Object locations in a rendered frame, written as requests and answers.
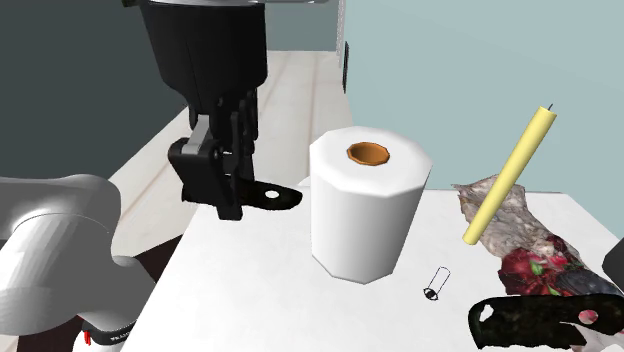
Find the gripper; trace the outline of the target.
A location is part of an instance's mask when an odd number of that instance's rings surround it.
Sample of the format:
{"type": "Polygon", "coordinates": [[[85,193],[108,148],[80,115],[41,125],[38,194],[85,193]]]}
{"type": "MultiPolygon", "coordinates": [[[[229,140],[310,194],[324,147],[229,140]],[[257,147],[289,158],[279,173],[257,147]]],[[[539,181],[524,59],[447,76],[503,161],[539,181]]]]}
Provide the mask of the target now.
{"type": "Polygon", "coordinates": [[[199,115],[191,135],[169,147],[181,199],[239,221],[242,206],[226,174],[237,169],[255,179],[256,88],[267,78],[265,6],[142,2],[139,8],[163,81],[200,114],[215,106],[212,134],[210,117],[199,115]]]}

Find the black flat tool with hole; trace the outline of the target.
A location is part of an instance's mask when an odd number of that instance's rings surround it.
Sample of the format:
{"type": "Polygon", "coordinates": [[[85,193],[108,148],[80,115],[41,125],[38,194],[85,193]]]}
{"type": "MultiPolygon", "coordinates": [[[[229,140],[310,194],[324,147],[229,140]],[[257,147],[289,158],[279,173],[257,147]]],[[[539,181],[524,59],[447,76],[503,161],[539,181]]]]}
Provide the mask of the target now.
{"type": "Polygon", "coordinates": [[[251,206],[263,210],[281,211],[292,209],[303,198],[300,191],[276,184],[240,179],[232,187],[229,179],[185,184],[182,200],[215,207],[251,206]]]}

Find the white paper roll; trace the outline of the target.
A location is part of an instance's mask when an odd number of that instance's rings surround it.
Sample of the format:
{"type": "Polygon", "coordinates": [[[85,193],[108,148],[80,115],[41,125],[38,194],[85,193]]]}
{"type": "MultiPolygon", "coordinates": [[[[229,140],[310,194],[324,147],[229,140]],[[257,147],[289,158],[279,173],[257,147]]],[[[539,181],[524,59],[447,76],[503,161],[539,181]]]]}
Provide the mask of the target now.
{"type": "Polygon", "coordinates": [[[395,132],[352,126],[309,147],[311,252],[333,277],[368,284],[398,262],[433,162],[395,132]]]}

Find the small clear vial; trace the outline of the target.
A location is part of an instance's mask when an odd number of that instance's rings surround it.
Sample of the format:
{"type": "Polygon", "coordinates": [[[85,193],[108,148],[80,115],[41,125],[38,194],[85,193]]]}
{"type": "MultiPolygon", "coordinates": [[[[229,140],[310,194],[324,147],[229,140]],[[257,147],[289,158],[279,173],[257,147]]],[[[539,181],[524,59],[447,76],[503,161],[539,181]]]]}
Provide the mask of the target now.
{"type": "Polygon", "coordinates": [[[423,289],[424,296],[428,300],[437,301],[450,275],[451,271],[447,267],[439,266],[428,285],[423,289]]]}

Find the yellow candle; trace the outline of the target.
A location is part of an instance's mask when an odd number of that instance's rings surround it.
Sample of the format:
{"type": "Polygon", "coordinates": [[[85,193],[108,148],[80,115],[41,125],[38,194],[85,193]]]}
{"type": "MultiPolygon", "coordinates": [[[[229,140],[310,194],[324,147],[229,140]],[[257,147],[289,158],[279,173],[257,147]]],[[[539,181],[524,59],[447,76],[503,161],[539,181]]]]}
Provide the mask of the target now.
{"type": "Polygon", "coordinates": [[[557,117],[557,114],[552,111],[552,107],[552,104],[547,108],[539,106],[532,116],[498,174],[497,179],[492,184],[473,220],[463,234],[462,240],[466,244],[475,245],[479,241],[511,188],[538,149],[557,117]]]}

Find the grey and red flower bundle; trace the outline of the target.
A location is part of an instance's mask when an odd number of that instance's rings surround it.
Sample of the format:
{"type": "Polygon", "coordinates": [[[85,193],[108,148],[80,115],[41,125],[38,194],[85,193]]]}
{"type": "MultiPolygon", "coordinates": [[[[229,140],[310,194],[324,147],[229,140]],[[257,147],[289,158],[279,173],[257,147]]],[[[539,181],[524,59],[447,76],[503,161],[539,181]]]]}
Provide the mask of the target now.
{"type": "Polygon", "coordinates": [[[509,295],[624,297],[615,284],[585,265],[576,248],[533,216],[521,185],[511,188],[480,243],[501,259],[498,276],[509,295]]]}

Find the black mottled flat thing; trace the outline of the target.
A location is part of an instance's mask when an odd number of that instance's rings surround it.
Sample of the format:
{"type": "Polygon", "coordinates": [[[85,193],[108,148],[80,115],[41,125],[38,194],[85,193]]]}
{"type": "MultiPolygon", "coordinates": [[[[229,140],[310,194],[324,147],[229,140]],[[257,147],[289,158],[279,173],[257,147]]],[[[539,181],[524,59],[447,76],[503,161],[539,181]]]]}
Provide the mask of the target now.
{"type": "Polygon", "coordinates": [[[624,297],[600,293],[488,298],[469,310],[468,325],[479,349],[584,346],[587,340],[578,326],[610,336],[624,330],[624,297]]]}

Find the black rounded thing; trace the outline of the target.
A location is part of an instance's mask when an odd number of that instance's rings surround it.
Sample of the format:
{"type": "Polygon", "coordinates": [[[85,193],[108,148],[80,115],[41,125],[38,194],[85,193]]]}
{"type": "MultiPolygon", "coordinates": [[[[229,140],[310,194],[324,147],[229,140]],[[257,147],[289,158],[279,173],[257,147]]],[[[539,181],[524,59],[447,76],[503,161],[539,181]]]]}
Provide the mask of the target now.
{"type": "Polygon", "coordinates": [[[624,238],[605,255],[602,268],[613,283],[624,290],[624,238]]]}

